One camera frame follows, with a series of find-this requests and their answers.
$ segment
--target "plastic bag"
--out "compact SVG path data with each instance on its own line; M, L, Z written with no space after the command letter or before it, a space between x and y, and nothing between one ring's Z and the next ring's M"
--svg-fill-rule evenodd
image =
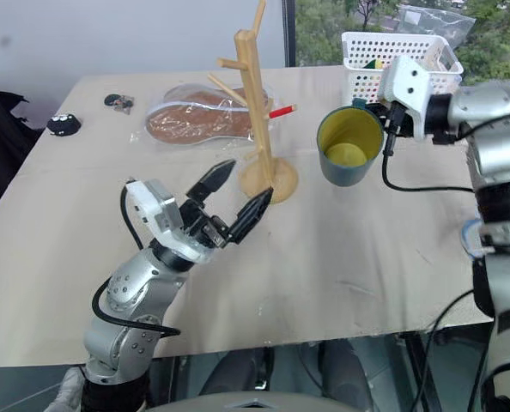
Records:
M435 34L445 38L455 49L464 42L476 19L452 11L400 6L397 33Z
M243 88L235 91L245 97ZM264 91L264 96L267 105L269 94ZM252 140L247 108L219 89L196 83L165 93L163 100L150 108L144 127L157 141L173 145L192 145L221 137Z

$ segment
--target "cup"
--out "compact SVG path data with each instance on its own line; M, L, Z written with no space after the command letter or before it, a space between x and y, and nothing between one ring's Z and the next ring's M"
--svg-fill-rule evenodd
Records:
M334 185L360 182L383 146L381 122L365 106L365 100L354 99L352 106L330 112L318 127L320 168Z

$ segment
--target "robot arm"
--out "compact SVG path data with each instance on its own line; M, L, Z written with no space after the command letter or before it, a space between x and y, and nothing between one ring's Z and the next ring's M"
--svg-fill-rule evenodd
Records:
M97 317L84 337L89 359L82 410L143 407L155 345L161 337L180 333L161 323L187 271L207 263L215 248L239 244L261 219L271 188L250 200L231 227L203 210L203 201L225 183L234 164L224 161L211 168L180 207L157 180L127 184L135 211L155 238L119 266L94 296Z
M488 411L510 411L510 82L430 95L428 73L409 58L395 60L383 79L379 94L391 104L385 156L392 155L396 136L432 135L435 144L467 139L467 164L483 218L481 240L495 250L473 264L475 302L495 319L483 404Z

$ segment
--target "white tabletop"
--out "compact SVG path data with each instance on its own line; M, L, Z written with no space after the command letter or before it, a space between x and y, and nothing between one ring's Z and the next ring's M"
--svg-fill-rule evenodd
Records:
M213 141L168 149L139 138L150 104L205 73L82 79L60 112L82 128L45 132L0 201L0 366L84 362L82 336L95 289L136 247L119 214L130 176L160 179L184 193L219 161L237 171L208 199L231 223L245 203L237 172L249 144ZM192 268L165 324L180 328L156 355L196 354L346 336L422 329L471 288L471 263L459 242L476 204L465 193L398 193L380 179L380 161L350 188L319 169L316 130L340 106L341 67L264 70L264 82L298 112L271 132L275 155L299 172L299 186L272 205L239 245ZM238 82L235 70L219 73ZM130 116L103 105L110 93L135 97ZM401 185L468 185L461 147L400 140L390 177ZM139 227L143 240L149 240ZM448 324L483 321L470 298Z

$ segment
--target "white plastic basket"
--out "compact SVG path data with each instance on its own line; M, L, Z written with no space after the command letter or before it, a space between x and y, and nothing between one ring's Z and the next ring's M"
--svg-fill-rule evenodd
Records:
M378 59L387 67L394 58L410 56L430 72L434 93L451 93L461 82L463 66L446 39L430 34L345 32L343 42L343 104L355 97L377 101L382 69L363 69Z

